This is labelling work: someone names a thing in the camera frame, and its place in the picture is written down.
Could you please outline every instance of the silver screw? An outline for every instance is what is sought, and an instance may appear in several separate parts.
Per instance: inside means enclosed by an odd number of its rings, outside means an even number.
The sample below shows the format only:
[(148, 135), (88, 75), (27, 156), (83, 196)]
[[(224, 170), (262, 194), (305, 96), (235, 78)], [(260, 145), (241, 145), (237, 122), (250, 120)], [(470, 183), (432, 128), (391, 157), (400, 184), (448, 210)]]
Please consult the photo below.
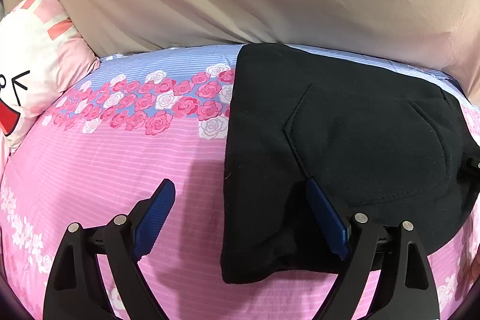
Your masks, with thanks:
[(357, 213), (355, 214), (355, 220), (359, 222), (360, 224), (364, 224), (368, 221), (368, 217), (366, 214), (363, 213)]
[(404, 227), (404, 229), (407, 231), (413, 231), (413, 224), (410, 221), (404, 221), (402, 223), (402, 227)]
[(115, 218), (113, 219), (113, 222), (117, 224), (117, 226), (124, 224), (126, 221), (127, 221), (127, 216), (125, 216), (124, 214), (119, 214), (118, 216), (115, 216)]
[(80, 228), (80, 225), (78, 225), (78, 223), (71, 223), (69, 226), (68, 226), (68, 231), (70, 233), (74, 233), (76, 231), (78, 231), (78, 228)]

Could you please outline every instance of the cartoon eye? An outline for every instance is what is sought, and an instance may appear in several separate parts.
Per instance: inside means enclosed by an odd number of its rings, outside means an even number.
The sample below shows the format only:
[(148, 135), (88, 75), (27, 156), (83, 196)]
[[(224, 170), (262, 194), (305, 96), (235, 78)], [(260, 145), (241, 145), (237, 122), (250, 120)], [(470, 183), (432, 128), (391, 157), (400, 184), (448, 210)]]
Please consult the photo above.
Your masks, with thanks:
[(20, 79), (22, 76), (28, 75), (29, 73), (30, 73), (30, 71), (25, 71), (25, 72), (22, 72), (21, 74), (11, 78), (11, 85), (13, 86), (13, 92), (15, 93), (15, 98), (17, 99), (18, 106), (20, 106), (20, 99), (18, 99), (18, 94), (17, 94), (17, 90), (15, 88), (15, 85), (20, 87), (20, 88), (23, 88), (24, 90), (28, 90), (27, 86), (24, 86), (20, 82), (17, 82), (17, 79)]

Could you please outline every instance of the black fabric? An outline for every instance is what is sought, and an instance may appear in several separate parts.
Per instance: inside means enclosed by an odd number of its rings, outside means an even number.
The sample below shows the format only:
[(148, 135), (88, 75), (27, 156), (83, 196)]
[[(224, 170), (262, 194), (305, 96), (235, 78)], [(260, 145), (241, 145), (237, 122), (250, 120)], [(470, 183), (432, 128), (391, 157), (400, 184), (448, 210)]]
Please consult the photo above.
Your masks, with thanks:
[[(430, 254), (460, 229), (480, 156), (458, 100), (425, 80), (279, 44), (237, 59), (225, 159), (225, 282), (289, 269), (339, 272), (305, 198), (305, 180), (353, 212), (409, 220)], [(374, 269), (381, 264), (378, 256)]]

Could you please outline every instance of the bed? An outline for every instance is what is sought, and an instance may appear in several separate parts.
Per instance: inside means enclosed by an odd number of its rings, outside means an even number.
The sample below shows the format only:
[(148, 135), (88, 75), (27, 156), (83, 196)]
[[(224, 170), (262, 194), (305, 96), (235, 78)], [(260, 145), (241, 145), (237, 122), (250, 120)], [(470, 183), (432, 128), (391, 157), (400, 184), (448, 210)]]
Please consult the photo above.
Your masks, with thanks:
[[(68, 224), (102, 225), (149, 197), (164, 178), (175, 183), (177, 199), (152, 253), (139, 265), (171, 319), (277, 319), (279, 313), (312, 318), (334, 275), (284, 271), (248, 285), (227, 285), (221, 278), (223, 162), (240, 48), (105, 57), (99, 70), (39, 117), (7, 163), (0, 211), (8, 283), (36, 320), (42, 318), (52, 259)], [(448, 75), (348, 52), (298, 48), (437, 84), (458, 98), (480, 143), (480, 110)], [(469, 272), (480, 244), (479, 208), (477, 202), (458, 234), (429, 256), (443, 320), (474, 282)], [(106, 259), (100, 264), (112, 306), (126, 319)], [(377, 280), (378, 272), (370, 273), (355, 319), (365, 315)]]

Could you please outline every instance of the blue gripper pad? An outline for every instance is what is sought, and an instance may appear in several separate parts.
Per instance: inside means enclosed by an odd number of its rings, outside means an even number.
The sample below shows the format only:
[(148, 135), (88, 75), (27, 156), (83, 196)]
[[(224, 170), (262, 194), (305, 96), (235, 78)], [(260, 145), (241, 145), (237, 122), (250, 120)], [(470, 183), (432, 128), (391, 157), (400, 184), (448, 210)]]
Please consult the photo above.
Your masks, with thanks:
[(314, 213), (330, 251), (339, 255), (343, 261), (347, 260), (350, 256), (347, 227), (313, 178), (307, 180), (305, 192), (310, 209)]
[(175, 185), (172, 181), (166, 180), (135, 229), (134, 247), (131, 254), (137, 262), (152, 250), (174, 202)]

